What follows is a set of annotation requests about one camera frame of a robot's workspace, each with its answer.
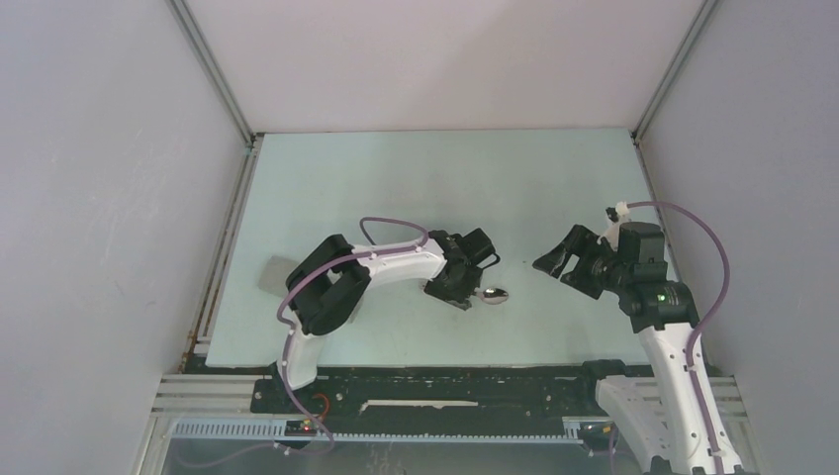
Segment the metal spoon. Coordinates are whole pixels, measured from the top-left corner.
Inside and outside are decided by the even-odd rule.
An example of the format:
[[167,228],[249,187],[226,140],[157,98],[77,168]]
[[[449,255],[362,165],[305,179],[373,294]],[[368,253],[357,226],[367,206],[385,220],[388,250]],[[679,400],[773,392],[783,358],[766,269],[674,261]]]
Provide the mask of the metal spoon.
[[505,289],[489,287],[478,291],[476,296],[487,305],[500,305],[509,299],[510,294]]

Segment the grey cloth napkin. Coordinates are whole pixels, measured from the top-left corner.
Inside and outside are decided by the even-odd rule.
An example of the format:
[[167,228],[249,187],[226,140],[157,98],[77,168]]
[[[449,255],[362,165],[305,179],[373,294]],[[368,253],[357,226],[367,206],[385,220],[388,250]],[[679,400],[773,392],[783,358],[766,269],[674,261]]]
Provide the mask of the grey cloth napkin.
[[257,288],[278,298],[288,293],[286,281],[299,262],[285,256],[272,255],[264,263],[257,280]]

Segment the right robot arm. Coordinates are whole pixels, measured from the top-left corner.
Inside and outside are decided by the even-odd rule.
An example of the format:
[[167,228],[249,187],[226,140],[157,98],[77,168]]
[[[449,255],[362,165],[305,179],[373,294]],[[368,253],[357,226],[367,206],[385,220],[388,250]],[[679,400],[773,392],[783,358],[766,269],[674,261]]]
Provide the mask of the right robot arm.
[[575,388],[579,407],[605,411],[646,474],[742,474],[699,347],[699,314],[689,287],[668,278],[657,225],[615,224],[607,237],[576,225],[533,262],[541,271],[598,299],[610,292],[629,317],[653,371],[660,409],[620,374],[593,375]]

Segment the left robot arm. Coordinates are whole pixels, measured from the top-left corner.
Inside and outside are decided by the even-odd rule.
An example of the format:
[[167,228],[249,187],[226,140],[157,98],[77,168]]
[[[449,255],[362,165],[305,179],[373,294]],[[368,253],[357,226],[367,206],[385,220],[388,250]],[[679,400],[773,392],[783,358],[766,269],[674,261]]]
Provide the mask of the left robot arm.
[[277,319],[288,336],[276,361],[275,400],[289,412],[313,399],[318,360],[327,335],[348,322],[365,292],[383,285],[419,281],[425,295],[460,310],[481,286],[484,272],[501,257],[480,228],[467,235],[443,230],[387,245],[353,245],[342,235],[327,237],[287,277],[288,294]]

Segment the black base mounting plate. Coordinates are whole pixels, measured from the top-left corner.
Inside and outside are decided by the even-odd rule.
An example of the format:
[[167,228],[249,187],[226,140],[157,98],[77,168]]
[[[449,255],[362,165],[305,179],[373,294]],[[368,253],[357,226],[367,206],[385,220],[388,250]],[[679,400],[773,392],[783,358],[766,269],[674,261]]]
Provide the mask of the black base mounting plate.
[[605,415],[595,400],[606,376],[649,377],[647,365],[616,359],[580,365],[506,367],[322,367],[287,395],[275,366],[253,386],[250,411],[324,414],[334,435],[562,436],[566,418]]

